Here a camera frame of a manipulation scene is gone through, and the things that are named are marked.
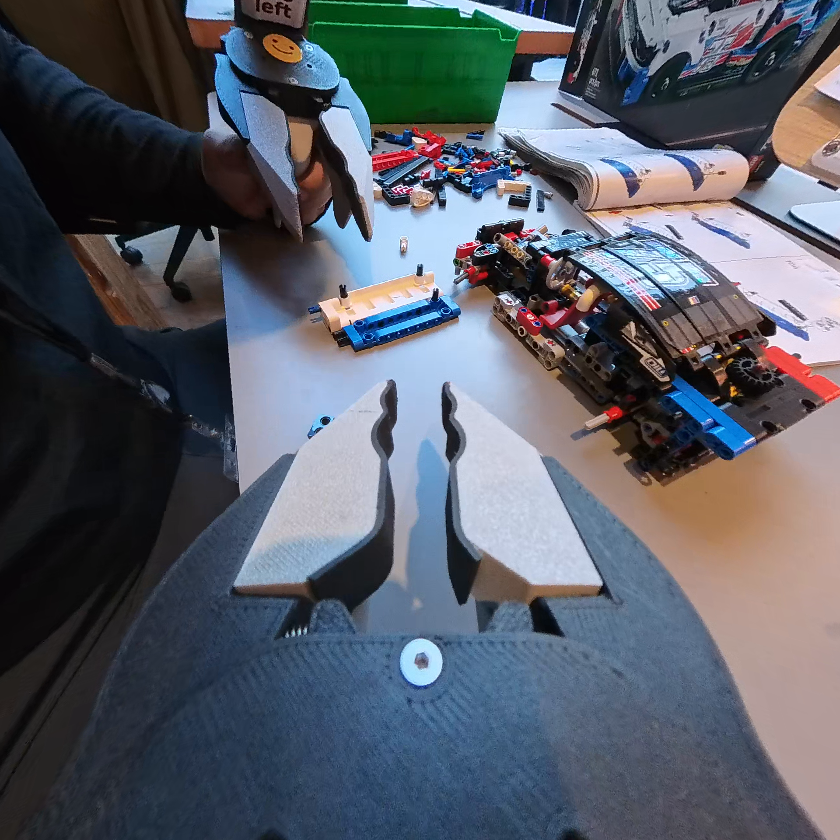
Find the black office chair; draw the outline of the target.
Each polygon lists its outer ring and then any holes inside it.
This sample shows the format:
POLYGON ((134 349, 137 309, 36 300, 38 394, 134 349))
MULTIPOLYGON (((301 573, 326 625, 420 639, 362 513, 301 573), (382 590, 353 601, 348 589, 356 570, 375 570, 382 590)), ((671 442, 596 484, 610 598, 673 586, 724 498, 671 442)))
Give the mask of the black office chair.
MULTIPOLYGON (((172 224, 139 223, 134 225, 128 233, 117 234, 114 243, 123 261, 130 266, 138 266, 143 262, 143 255, 137 248, 129 245, 129 242, 171 227, 173 227, 172 224)), ((201 233, 207 242, 214 241, 214 232, 211 226, 177 226, 175 242, 164 268, 164 283, 169 288, 172 297, 181 303, 192 300, 193 294, 186 283, 175 279, 175 275, 197 233, 201 233)))

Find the green plastic bin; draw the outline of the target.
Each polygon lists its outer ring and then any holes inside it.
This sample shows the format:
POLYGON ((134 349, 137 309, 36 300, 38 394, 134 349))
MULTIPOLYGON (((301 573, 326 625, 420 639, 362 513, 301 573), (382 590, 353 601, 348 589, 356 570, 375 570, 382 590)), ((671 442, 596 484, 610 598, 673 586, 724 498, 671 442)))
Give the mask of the green plastic bin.
POLYGON ((310 41, 372 123, 493 123, 519 30, 488 14, 402 3, 311 2, 310 41))

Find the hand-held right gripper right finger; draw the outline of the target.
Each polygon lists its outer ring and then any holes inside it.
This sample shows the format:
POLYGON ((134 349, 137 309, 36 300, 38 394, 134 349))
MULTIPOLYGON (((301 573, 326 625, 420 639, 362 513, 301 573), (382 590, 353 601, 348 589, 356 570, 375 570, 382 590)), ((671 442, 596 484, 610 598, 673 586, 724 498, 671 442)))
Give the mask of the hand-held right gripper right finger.
POLYGON ((539 451, 451 382, 442 407, 458 603, 599 594, 602 577, 539 451))

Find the building instruction booklet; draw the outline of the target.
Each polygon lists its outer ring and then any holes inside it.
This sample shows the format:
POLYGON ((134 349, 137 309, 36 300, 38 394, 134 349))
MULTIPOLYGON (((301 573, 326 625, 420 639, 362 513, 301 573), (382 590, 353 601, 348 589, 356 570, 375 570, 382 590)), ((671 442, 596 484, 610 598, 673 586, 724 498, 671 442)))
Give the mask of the building instruction booklet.
POLYGON ((774 342, 810 366, 839 361, 839 275, 734 204, 748 164, 730 150, 649 150, 614 129, 499 130, 568 181, 604 233, 656 233, 717 267, 770 316, 774 342))

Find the person's left hand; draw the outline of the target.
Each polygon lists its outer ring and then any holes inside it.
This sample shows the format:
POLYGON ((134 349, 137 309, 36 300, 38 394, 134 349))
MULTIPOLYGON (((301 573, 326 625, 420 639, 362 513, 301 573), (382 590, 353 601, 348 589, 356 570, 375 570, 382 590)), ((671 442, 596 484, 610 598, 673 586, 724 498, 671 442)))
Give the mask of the person's left hand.
MULTIPOLYGON (((236 134, 211 129, 203 133, 202 168, 206 183, 239 215, 259 220, 271 209, 271 199, 251 163, 236 134)), ((309 167, 299 176, 298 187, 301 222, 313 224, 332 198, 329 177, 317 156, 311 158, 309 167)))

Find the blue arched frame piece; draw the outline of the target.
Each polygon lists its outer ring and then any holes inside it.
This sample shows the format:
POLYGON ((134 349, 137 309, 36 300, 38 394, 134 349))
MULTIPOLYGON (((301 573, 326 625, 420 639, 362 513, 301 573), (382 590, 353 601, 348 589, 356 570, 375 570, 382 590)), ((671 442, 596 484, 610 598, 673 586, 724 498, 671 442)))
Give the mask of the blue arched frame piece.
POLYGON ((491 187, 496 187, 499 181, 504 182, 511 179, 511 168, 508 165, 481 171, 474 168, 469 174, 469 178, 470 194, 473 198, 480 200, 485 191, 491 187))

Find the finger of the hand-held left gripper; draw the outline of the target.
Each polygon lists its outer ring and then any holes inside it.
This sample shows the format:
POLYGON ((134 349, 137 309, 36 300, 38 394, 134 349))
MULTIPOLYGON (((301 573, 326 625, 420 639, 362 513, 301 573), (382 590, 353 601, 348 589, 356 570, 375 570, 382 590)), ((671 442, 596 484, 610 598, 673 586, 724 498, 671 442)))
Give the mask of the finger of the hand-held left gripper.
POLYGON ((270 195, 275 224, 302 242, 299 190, 287 115, 258 93, 242 92, 240 98, 249 134, 248 152, 270 195))
POLYGON ((374 184, 371 157, 347 108, 332 107, 318 118, 318 152, 332 189, 335 219, 345 228, 353 217, 363 238, 371 241, 374 184))

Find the blue and white brick panel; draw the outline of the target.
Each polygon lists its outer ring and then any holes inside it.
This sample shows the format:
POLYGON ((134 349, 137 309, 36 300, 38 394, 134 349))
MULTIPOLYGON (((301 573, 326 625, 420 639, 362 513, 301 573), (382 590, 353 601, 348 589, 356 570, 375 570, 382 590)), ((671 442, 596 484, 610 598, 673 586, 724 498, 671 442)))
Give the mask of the blue and white brick panel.
POLYGON ((348 291, 309 308, 341 347, 368 350, 459 318, 461 310, 438 288, 422 264, 412 275, 348 291))

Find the toy brick car chassis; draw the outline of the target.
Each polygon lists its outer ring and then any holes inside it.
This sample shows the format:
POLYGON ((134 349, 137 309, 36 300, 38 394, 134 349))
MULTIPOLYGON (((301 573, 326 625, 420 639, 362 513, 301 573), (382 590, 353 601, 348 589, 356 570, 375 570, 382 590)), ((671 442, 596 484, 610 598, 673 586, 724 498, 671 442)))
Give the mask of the toy brick car chassis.
POLYGON ((609 238, 487 224, 455 252, 459 275, 541 364, 630 424, 637 468, 672 480, 733 460, 838 398, 838 385, 770 338, 781 325, 719 269, 654 233, 609 238))

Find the toy car set box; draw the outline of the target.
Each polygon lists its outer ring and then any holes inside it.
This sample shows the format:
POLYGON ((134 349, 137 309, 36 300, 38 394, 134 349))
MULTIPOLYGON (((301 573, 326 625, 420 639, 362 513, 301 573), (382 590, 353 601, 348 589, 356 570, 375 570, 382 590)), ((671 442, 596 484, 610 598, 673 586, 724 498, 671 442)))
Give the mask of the toy car set box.
POLYGON ((785 103, 838 46, 838 1, 583 2, 560 88, 666 148, 779 166, 785 103))

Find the wooden desk leg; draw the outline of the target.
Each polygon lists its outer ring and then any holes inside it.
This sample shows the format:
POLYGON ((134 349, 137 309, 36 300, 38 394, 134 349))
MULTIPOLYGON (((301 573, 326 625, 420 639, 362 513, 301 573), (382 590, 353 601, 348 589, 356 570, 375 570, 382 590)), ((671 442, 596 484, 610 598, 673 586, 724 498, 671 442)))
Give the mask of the wooden desk leg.
POLYGON ((119 326, 166 327, 140 281, 104 235, 70 234, 66 241, 110 319, 119 326))

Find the person's left forearm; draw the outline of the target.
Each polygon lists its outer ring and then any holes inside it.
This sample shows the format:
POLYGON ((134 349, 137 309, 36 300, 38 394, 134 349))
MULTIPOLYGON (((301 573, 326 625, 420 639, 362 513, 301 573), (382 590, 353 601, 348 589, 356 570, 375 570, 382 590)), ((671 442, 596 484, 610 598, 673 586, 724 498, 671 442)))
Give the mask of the person's left forearm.
POLYGON ((5 237, 48 237, 92 218, 225 225, 206 183, 203 136, 135 111, 1 33, 1 199, 5 237))

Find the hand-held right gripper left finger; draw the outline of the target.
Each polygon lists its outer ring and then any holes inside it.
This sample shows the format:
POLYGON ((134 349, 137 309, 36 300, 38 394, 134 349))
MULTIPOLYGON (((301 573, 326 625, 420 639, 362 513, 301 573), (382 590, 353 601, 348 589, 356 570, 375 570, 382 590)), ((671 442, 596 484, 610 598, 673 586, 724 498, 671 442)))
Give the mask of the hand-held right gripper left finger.
POLYGON ((395 423, 389 380, 298 450, 234 582, 237 593, 335 599, 352 611, 380 588, 393 563, 395 423))

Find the pile of toy bricks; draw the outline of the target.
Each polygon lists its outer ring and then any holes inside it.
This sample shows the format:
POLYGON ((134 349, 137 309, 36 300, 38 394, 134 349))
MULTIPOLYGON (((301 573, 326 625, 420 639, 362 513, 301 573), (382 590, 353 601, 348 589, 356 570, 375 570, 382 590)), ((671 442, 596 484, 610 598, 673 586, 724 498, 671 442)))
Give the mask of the pile of toy bricks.
MULTIPOLYGON (((486 190, 478 200, 471 196, 469 174, 508 165, 511 179, 530 183, 526 176, 532 165, 521 161, 514 150, 476 145, 485 138, 484 130, 469 132, 463 140, 447 141, 445 136, 418 128, 401 133, 375 131, 372 135, 374 198, 390 207, 407 206, 425 209, 434 204, 446 207, 447 190, 457 191, 479 201, 486 194, 497 193, 496 187, 486 190)), ((532 199, 537 210, 544 211, 552 193, 532 186, 532 199)))

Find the person's dark clothing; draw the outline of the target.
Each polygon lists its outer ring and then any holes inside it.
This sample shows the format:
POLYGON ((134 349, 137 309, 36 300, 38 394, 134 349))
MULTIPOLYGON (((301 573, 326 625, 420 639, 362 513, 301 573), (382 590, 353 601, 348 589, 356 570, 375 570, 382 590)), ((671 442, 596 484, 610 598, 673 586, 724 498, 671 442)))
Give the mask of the person's dark clothing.
MULTIPOLYGON (((175 410, 222 426, 233 412, 224 321, 186 331, 114 324, 65 233, 2 225, 2 315, 161 385, 175 410)), ((106 581, 146 560, 185 433, 169 414, 71 350, 2 318, 2 674, 106 581)))

